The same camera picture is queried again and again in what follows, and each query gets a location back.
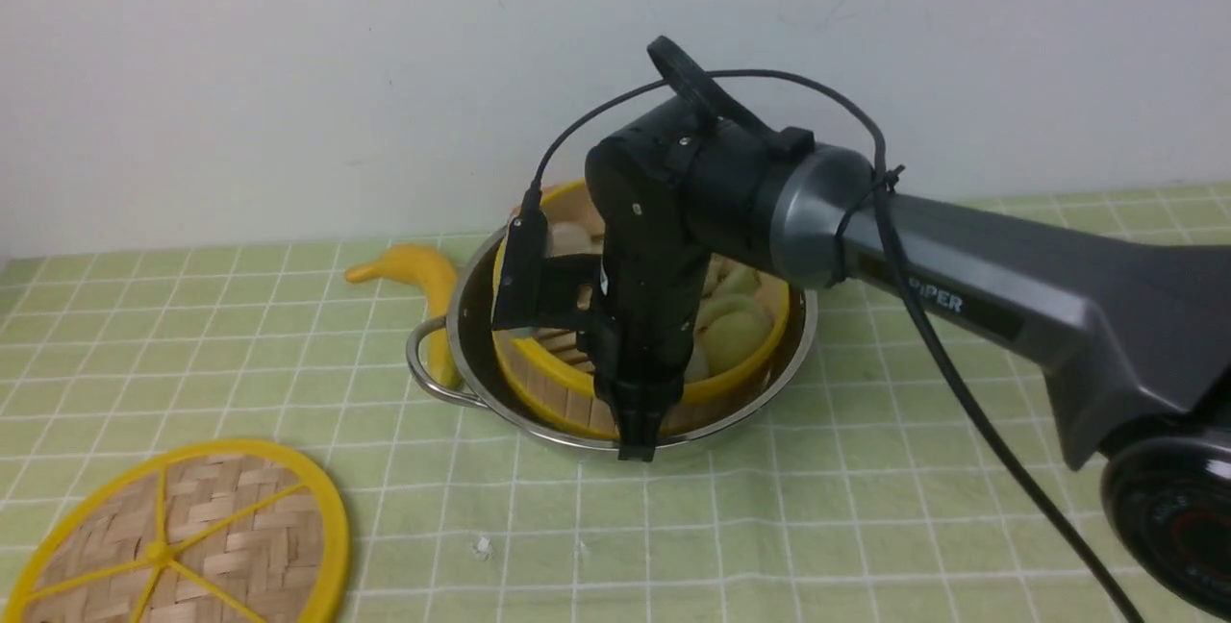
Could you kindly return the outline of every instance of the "green checkered tablecloth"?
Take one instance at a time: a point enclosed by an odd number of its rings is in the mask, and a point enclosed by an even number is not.
[[[981,203],[1161,244],[1231,244],[1231,185]],[[485,236],[432,236],[464,261]],[[816,350],[708,453],[579,464],[410,383],[422,295],[341,271],[394,241],[55,256],[0,273],[0,596],[75,501],[162,449],[275,438],[337,479],[345,621],[1118,619],[942,384],[905,312],[821,294]],[[1060,462],[1039,373],[958,330],[988,414],[1149,621],[1205,621]],[[475,554],[487,541],[487,552]]]

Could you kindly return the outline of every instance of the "yellow banana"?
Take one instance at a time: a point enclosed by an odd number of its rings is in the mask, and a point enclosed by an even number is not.
[[[449,259],[435,247],[401,244],[372,262],[347,270],[345,277],[352,284],[378,277],[414,284],[427,297],[427,316],[436,318],[448,313],[458,272]],[[427,371],[444,387],[457,388],[462,383],[444,330],[427,335]]]

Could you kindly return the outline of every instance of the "green food item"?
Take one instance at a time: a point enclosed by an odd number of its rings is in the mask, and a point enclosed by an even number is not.
[[[688,368],[684,368],[684,383],[696,383],[704,378],[709,378],[709,362],[705,360],[705,348],[697,337],[693,337],[693,353],[688,360]]]
[[[756,270],[747,265],[735,265],[726,277],[714,287],[715,297],[726,294],[755,294],[761,287],[761,278]]]
[[[709,374],[725,373],[757,351],[769,337],[769,321],[764,313],[741,309],[726,313],[700,334],[702,347],[709,363]]]
[[[697,312],[697,325],[696,330],[704,330],[709,328],[713,321],[726,315],[726,313],[735,313],[737,310],[746,310],[756,314],[764,320],[766,328],[773,325],[769,321],[769,316],[766,314],[764,308],[756,302],[752,297],[746,297],[744,294],[726,294],[725,297],[715,297],[708,299],[703,303]]]
[[[705,268],[705,286],[702,288],[702,293],[707,297],[714,293],[714,289],[718,287],[718,278],[723,272],[723,262],[721,256],[715,255],[709,259],[709,267]]]

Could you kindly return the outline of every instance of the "pot handle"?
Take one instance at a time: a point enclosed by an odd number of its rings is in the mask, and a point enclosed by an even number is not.
[[[487,405],[470,390],[452,390],[448,387],[442,385],[436,380],[436,378],[432,378],[432,374],[427,372],[427,367],[423,366],[423,361],[419,358],[419,346],[423,344],[427,335],[443,329],[444,316],[441,315],[422,321],[422,324],[410,331],[410,337],[406,340],[406,363],[410,364],[410,377],[414,378],[415,382],[419,383],[419,387],[423,388],[427,394],[441,401],[447,401],[458,406],[487,409]]]

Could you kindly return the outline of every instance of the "stainless steel pot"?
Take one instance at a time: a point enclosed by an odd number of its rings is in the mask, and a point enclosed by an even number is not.
[[[441,401],[487,409],[535,438],[556,446],[595,451],[614,457],[617,451],[614,441],[585,438],[547,425],[522,404],[505,380],[505,373],[496,361],[491,341],[491,273],[496,261],[496,250],[503,238],[505,229],[501,229],[492,234],[475,252],[474,259],[458,277],[448,313],[444,316],[427,320],[411,331],[410,339],[406,341],[406,362],[410,364],[410,373],[420,387]],[[793,289],[792,309],[788,318],[787,332],[783,335],[778,351],[774,352],[769,382],[764,392],[720,421],[664,438],[659,444],[660,453],[666,449],[668,454],[678,456],[678,451],[672,448],[684,444],[696,446],[696,441],[737,425],[756,414],[778,392],[782,392],[783,387],[799,371],[811,347],[812,336],[816,332],[816,295],[811,292]],[[439,329],[446,330],[449,353],[452,353],[458,372],[462,374],[463,387],[460,389],[449,389],[435,380],[419,356],[419,347],[427,335]]]

